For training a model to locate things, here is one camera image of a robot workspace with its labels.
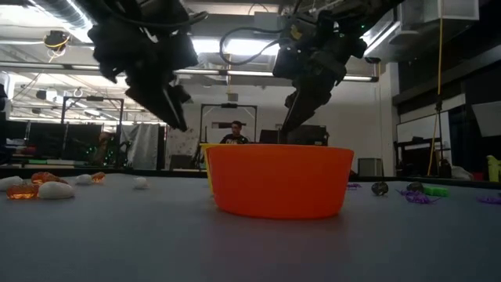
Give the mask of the white wall panel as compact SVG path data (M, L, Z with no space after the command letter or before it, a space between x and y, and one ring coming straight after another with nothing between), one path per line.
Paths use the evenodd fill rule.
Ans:
M472 106L483 137L501 136L501 100Z

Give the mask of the white board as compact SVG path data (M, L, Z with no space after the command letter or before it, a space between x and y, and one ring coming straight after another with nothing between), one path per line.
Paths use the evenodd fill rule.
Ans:
M441 112L440 120L442 123L442 133L439 133L439 124L437 124L435 137L442 137L445 145L450 145L449 113ZM434 130L435 115L422 117L413 121L407 121L397 125L397 138L399 143L410 142L413 137L431 139Z

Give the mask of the ceiling light strip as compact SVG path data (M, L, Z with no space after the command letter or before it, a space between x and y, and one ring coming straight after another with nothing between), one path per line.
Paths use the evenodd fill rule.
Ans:
M237 70L218 70L218 69L181 69L181 70L176 70L175 74L273 78L272 72L250 71L250 70L237 71ZM373 76L347 74L344 76L343 80L354 81L354 82L377 82L379 81L379 78Z

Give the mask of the grey curtain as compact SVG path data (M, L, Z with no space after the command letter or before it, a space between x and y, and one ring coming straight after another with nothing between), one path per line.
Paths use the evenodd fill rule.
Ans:
M128 166L135 170L154 170L157 167L159 125L125 125L121 142L130 142Z

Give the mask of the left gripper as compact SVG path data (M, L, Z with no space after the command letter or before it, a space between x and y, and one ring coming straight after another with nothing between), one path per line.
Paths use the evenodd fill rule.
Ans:
M175 71L198 64L189 36L197 21L197 15L173 22L108 17L89 30L100 74L115 83L124 73L129 85L172 81ZM125 94L172 128L187 130L183 104L191 96L182 85L130 86Z

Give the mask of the grey bin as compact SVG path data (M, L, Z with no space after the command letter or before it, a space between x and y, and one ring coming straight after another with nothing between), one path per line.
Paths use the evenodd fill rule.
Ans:
M358 175L363 177L384 176L384 164L380 158L359 158Z

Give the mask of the black partition screen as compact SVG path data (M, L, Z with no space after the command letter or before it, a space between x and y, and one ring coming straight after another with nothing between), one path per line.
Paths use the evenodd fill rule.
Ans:
M16 154L42 159L88 161L99 143L101 125L7 121L0 125Z

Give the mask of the person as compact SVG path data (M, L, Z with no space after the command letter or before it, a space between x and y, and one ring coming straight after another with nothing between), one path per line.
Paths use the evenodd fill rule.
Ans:
M109 156L109 151L115 144L116 135L111 132L101 132L98 138L98 145L96 151L91 158L91 164L97 166L103 166L107 163L107 158Z
M232 132L222 138L221 144L247 144L250 140L241 134L243 124L240 121L233 121Z

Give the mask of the orange plastic bowl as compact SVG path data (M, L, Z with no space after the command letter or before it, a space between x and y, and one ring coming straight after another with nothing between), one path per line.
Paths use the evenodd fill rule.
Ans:
M247 144L206 150L216 205L267 219L337 215L353 158L352 150L330 146Z

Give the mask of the green plastic skeleton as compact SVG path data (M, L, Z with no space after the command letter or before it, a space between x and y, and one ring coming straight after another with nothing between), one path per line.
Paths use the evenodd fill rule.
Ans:
M447 197L449 190L440 186L424 186L423 193L433 197Z

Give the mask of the silver ceiling duct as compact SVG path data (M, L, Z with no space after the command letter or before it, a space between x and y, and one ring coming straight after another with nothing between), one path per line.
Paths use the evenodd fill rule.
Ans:
M75 0L33 0L44 12L72 28L84 29L92 25L91 20Z

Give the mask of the yellow-green container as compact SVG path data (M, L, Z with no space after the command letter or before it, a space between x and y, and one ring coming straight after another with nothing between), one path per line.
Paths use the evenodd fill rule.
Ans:
M488 162L488 179L490 182L498 183L501 180L501 161L492 155L486 157Z

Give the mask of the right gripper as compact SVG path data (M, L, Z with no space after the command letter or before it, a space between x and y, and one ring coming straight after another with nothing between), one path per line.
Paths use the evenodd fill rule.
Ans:
M362 36L367 25L356 16L336 16L322 11L318 17L297 15L290 25L294 40L296 66L293 92L285 99L288 109L279 130L279 142L287 143L288 134L313 117L315 111L326 105L332 88L347 73L346 63L353 56L361 58L367 44Z

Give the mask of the yellow plastic basket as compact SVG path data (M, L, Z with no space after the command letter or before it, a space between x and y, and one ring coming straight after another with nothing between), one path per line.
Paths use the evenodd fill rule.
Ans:
M213 190L213 185L212 185L212 180L211 180L211 166L210 166L207 150L209 148L216 147L216 146L225 146L225 143L201 143L200 144L201 151L204 154L204 164L205 164L205 168L207 171L207 180L208 180L208 185L209 185L211 195L214 195L214 190Z

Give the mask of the black metal stand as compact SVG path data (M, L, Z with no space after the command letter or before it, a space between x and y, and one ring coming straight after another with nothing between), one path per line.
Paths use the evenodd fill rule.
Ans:
M66 112L71 108L71 106L67 106L67 101L69 99L73 99L74 102L79 102L81 100L81 97L75 97L75 96L64 96L63 97L63 105L62 105L62 111L61 111L61 116L60 116L60 123L63 125L65 123L65 117L66 117ZM122 127L123 127L123 115L124 115L124 99L123 98L106 98L103 96L86 96L84 97L85 100L87 101L92 101L92 102L103 102L103 101L117 101L120 103L120 108L119 108L119 120L117 122L116 126L116 133L115 133L115 163L114 167L119 168L119 153L120 153L120 137L121 137L121 132L122 132Z

